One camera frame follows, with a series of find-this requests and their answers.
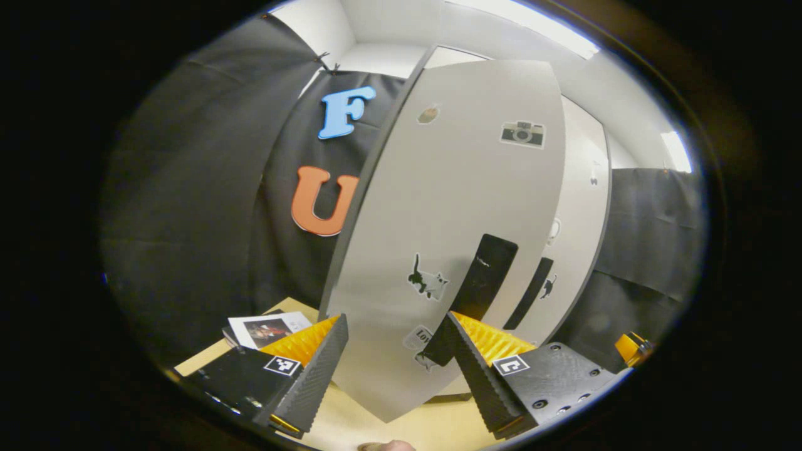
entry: cat sticker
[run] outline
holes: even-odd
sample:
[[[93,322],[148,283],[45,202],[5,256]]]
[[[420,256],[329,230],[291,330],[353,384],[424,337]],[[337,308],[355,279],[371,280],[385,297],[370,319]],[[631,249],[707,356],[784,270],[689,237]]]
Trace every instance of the cat sticker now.
[[[557,275],[555,274],[551,280],[546,279],[546,284],[544,285],[545,291],[541,296],[541,299],[546,299],[551,295],[551,290],[554,288],[554,283],[557,281]]]
[[[415,265],[412,267],[412,274],[409,274],[407,281],[418,291],[419,295],[426,296],[427,299],[440,301],[446,289],[446,280],[441,273],[431,274],[418,270],[420,264],[420,254],[415,254]]]
[[[434,367],[439,367],[438,364],[432,362],[428,357],[426,357],[422,352],[415,354],[415,362],[418,362],[418,365],[422,366],[426,369],[426,372],[431,374],[431,370]]]

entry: sticker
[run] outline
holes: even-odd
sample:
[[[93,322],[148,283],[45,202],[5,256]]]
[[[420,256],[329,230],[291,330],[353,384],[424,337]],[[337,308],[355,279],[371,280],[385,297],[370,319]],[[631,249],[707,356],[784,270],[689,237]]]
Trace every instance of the sticker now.
[[[505,122],[501,127],[501,142],[518,144],[527,147],[543,148],[545,142],[545,126],[533,124],[525,120]]]
[[[431,124],[433,120],[437,119],[437,116],[440,114],[440,110],[437,107],[439,107],[439,104],[433,104],[429,108],[423,110],[420,116],[418,116],[418,124]]]
[[[546,244],[551,246],[554,244],[554,240],[557,239],[557,235],[560,234],[560,228],[562,227],[562,222],[559,219],[554,218],[554,222],[552,222],[552,229],[549,231],[549,239],[546,240]]]
[[[426,357],[422,352],[415,354],[415,362],[418,362],[418,365],[426,368],[426,372],[431,374],[431,370],[434,367],[439,367],[438,364],[432,362],[428,357]]]
[[[283,376],[292,376],[295,370],[301,366],[301,362],[297,360],[287,359],[286,357],[273,357],[267,365],[265,365],[265,370],[277,372]]]
[[[519,356],[504,357],[503,359],[493,360],[493,366],[502,376],[509,376],[515,372],[522,372],[529,369],[529,365]]]
[[[441,273],[434,275],[425,271],[419,271],[419,264],[420,254],[415,254],[415,265],[413,265],[412,274],[409,274],[407,281],[418,291],[419,295],[426,296],[427,299],[440,301],[443,298],[448,280],[446,280]]]
[[[426,326],[420,325],[412,329],[407,338],[403,339],[403,346],[412,351],[420,351],[429,343],[431,335],[431,331]]]
[[[590,184],[591,185],[598,185],[599,179],[596,178],[596,166],[601,166],[602,164],[598,161],[593,160],[593,166],[590,166]]]
[[[556,281],[557,281],[557,275],[556,274],[554,275],[554,278],[552,278],[551,280],[546,279],[546,283],[543,285],[543,288],[545,289],[545,291],[544,291],[543,295],[541,296],[541,299],[546,299],[551,295],[551,290],[554,288],[554,283]]]

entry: yellow object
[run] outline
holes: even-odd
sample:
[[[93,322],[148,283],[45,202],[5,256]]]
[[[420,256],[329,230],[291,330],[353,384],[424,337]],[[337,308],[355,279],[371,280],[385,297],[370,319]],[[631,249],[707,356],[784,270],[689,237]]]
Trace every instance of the yellow object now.
[[[490,327],[481,321],[455,311],[452,311],[452,313],[460,321],[468,336],[471,337],[471,341],[476,345],[488,366],[492,365],[493,360],[517,356],[522,352],[535,349],[534,345],[526,343],[514,335],[500,331],[495,327]]]
[[[334,322],[337,321],[340,315],[326,319],[307,327],[302,331],[297,331],[292,335],[286,336],[278,341],[263,347],[259,351],[265,354],[272,354],[273,356],[286,357],[288,359],[297,360],[306,367],[309,361],[312,360],[314,352],[318,350],[318,346],[326,338]]]
[[[632,368],[649,355],[651,344],[634,332],[630,332],[621,335],[615,342],[615,348],[626,362],[626,366]]]
[[[290,423],[287,423],[286,421],[282,420],[281,418],[279,418],[278,416],[275,416],[273,414],[270,415],[270,420],[275,422],[275,423],[278,423],[278,424],[284,426],[285,428],[289,429],[290,431],[293,431],[294,433],[296,433],[296,432],[298,432],[300,430],[300,429],[296,428],[295,426],[291,425]]]

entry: white door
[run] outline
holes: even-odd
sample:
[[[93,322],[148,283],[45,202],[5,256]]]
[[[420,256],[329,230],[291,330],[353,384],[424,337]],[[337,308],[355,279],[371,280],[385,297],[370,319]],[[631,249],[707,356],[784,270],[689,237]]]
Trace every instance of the white door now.
[[[547,63],[424,70],[375,171],[361,177],[367,191],[338,244],[345,258],[333,262],[322,313],[346,313],[350,338],[334,382],[383,421],[451,383],[456,361],[415,359],[426,330],[448,312],[483,234],[519,246],[486,314],[503,326],[541,259],[564,166],[563,106]]]

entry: camera sticker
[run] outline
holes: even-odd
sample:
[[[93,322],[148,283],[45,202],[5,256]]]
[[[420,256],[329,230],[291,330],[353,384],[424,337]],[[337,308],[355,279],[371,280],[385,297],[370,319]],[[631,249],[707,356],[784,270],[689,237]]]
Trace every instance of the camera sticker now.
[[[426,326],[420,325],[412,329],[407,337],[403,339],[403,346],[411,351],[420,351],[429,344],[431,336],[431,331]]]
[[[545,142],[545,126],[526,120],[505,122],[501,127],[501,142],[527,147],[543,148]]]

